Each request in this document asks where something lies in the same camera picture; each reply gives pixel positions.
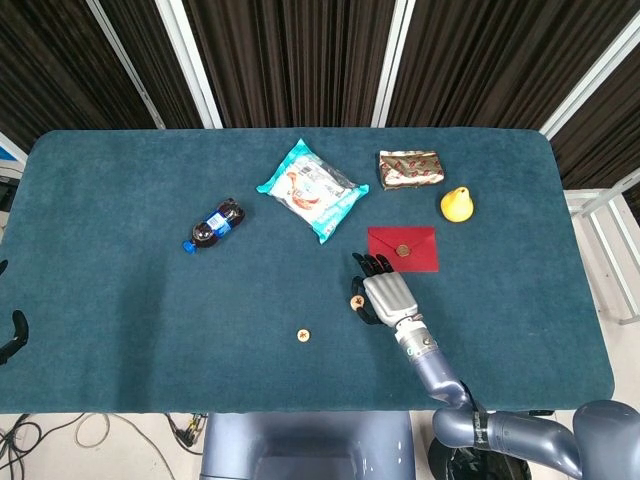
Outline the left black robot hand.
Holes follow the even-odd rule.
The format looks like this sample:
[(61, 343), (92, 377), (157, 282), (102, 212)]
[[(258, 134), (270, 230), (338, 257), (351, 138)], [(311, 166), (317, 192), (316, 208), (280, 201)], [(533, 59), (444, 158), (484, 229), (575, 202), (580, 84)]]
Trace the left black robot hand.
[(0, 363), (2, 365), (5, 365), (29, 340), (29, 324), (24, 313), (21, 310), (14, 310), (11, 319), (14, 326), (14, 334), (10, 340), (1, 346)]

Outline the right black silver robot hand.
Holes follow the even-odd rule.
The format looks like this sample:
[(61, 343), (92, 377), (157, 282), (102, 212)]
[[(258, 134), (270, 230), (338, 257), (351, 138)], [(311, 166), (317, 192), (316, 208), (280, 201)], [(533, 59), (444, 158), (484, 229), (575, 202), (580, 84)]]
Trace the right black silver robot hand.
[(354, 252), (352, 257), (364, 276), (352, 278), (350, 306), (364, 323), (395, 328), (418, 314), (413, 294), (384, 255)]

